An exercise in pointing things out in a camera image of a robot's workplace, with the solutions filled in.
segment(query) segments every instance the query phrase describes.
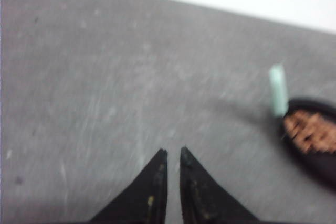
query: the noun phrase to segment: gray carpet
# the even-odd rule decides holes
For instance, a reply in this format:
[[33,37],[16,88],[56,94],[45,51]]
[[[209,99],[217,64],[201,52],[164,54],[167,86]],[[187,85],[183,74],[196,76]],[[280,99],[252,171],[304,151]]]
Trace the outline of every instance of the gray carpet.
[[85,221],[160,148],[182,223],[187,145],[263,220],[333,223],[336,193],[291,159],[268,69],[336,101],[336,36],[168,0],[2,0],[2,223]]

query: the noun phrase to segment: mint green object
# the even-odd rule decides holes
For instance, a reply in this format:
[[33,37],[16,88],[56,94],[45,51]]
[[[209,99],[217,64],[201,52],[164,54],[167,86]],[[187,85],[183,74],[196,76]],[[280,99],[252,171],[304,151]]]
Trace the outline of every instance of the mint green object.
[[269,70],[269,82],[272,88],[272,110],[275,117],[284,116],[288,111],[288,92],[284,67],[273,65]]

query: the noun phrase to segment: small green item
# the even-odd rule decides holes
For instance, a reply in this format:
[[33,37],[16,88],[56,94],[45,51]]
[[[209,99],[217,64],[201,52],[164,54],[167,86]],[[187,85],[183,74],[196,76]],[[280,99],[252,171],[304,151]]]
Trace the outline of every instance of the small green item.
[[269,70],[269,82],[272,88],[272,108],[275,117],[284,116],[288,111],[288,93],[284,67],[273,65]]

